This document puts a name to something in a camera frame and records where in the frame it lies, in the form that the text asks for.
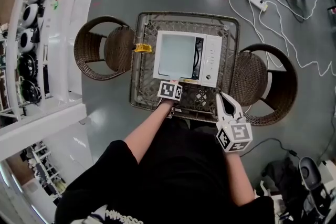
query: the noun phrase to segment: wall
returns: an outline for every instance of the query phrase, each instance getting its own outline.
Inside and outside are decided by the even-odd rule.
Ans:
[[[0,162],[0,165],[9,183],[7,186],[0,175],[0,214],[4,214],[14,224],[45,224],[16,186],[7,163]]]
[[[20,152],[6,159],[7,163],[21,185],[34,178],[34,173],[28,167],[28,161],[22,161]]]
[[[9,23],[15,0],[0,0],[0,25]]]
[[[53,199],[44,191],[37,179],[33,178],[22,186],[24,193],[32,205],[49,223],[54,221],[56,205]]]

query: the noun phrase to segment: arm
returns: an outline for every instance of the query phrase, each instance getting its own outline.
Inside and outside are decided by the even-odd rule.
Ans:
[[[138,161],[141,161],[147,149],[151,145],[163,120],[167,117],[173,106],[173,101],[163,101],[159,107],[125,138],[125,143]]]
[[[253,201],[254,192],[238,153],[226,153],[227,173],[233,202],[243,206]]]

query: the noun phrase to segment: gray floor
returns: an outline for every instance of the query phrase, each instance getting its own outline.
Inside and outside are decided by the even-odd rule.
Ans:
[[[298,0],[305,14],[310,12],[314,0]],[[246,0],[232,0],[236,10],[248,18],[251,17]],[[327,7],[333,5],[331,0],[318,0],[313,17],[304,24],[296,22],[288,10],[280,7],[284,32],[296,45],[302,63],[317,60],[321,70],[325,70],[330,60],[336,59],[336,44]],[[240,49],[259,42],[251,25],[239,18],[230,8],[228,0],[92,0],[89,19],[102,15],[112,15],[135,26],[138,13],[145,10],[176,10],[221,14],[238,18],[241,24]],[[279,18],[274,8],[263,16],[263,21],[280,31]],[[285,50],[284,41],[270,31],[258,25],[265,41]],[[285,147],[298,152],[299,156],[317,158],[325,148],[332,133],[331,115],[334,104],[334,86],[336,79],[330,73],[323,78],[318,76],[316,67],[301,69],[295,62],[294,51],[290,58],[297,67],[299,90],[291,112],[280,122],[267,127],[254,127],[253,144],[267,137],[277,137]],[[94,160],[106,148],[109,142],[124,138],[148,113],[131,107],[128,103],[130,74],[117,79],[97,82],[83,77],[83,99],[91,122],[89,142]],[[262,110],[259,106],[252,108],[252,113]],[[335,143],[328,154],[332,156]],[[253,183],[259,177],[265,165],[285,156],[276,142],[267,142],[243,158],[248,176]]]

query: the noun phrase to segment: person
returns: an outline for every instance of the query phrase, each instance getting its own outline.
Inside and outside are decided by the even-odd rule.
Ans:
[[[166,119],[172,106],[164,100],[67,187],[56,224],[275,223],[273,200],[255,199],[239,155],[216,143],[217,129]]]

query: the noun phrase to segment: white shelf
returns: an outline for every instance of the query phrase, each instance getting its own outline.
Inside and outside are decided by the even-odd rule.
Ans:
[[[37,154],[34,152],[34,150],[33,150],[33,156],[34,156],[34,159],[36,160],[36,162],[37,162],[38,164],[40,164],[42,170],[44,171],[45,176],[46,176],[46,178],[47,178],[47,182],[48,182],[49,184],[52,185],[52,187],[55,189],[57,195],[60,197],[60,192],[57,190],[55,184],[54,184],[53,181],[51,180],[51,177],[49,177],[49,174],[48,174],[48,172],[47,172],[47,170],[46,170],[44,164],[41,162],[41,159],[42,159],[43,156],[42,156],[42,157],[37,156]]]
[[[7,49],[6,49],[6,84],[9,107],[13,109],[13,114],[18,121],[21,120],[19,106],[17,102],[15,69],[17,65],[18,46],[16,43],[16,33],[18,28],[24,0],[15,0],[11,19],[9,21]]]
[[[54,177],[56,177],[56,176],[58,176],[58,175],[59,175],[59,172],[53,174],[53,175],[50,177],[50,179],[53,179]]]
[[[71,11],[75,0],[58,0],[58,7],[52,11],[54,22],[49,30],[48,79],[50,94],[63,101],[69,101],[68,88],[68,35]]]
[[[1,128],[0,161],[87,116],[82,100],[61,105],[55,110],[51,110],[49,114],[27,117],[21,122]]]
[[[46,154],[39,157],[40,159],[44,159],[45,157],[48,157],[51,154],[51,151],[47,152]]]
[[[34,152],[35,152],[35,153],[38,153],[39,151],[44,150],[46,147],[47,147],[47,146],[43,146],[43,147],[39,148],[38,150],[36,150],[36,151],[34,151]]]
[[[54,167],[52,166],[52,167],[50,167],[50,168],[48,168],[46,171],[48,172],[48,171],[50,171],[51,169],[53,169]]]
[[[40,43],[37,46],[36,49],[36,55],[38,60],[38,73],[37,73],[37,82],[40,87],[41,92],[41,101],[39,103],[39,108],[44,111],[46,110],[46,94],[44,89],[44,72],[43,68],[46,64],[44,61],[44,50],[48,48],[49,43],[49,35],[50,35],[50,27],[52,26],[52,23],[54,21],[54,7],[53,7],[54,0],[45,0],[44,2],[44,16],[43,16],[43,26],[40,30]]]
[[[68,87],[71,92],[82,95],[82,75],[75,62],[73,46],[79,29],[87,22],[91,0],[75,0],[68,36]]]

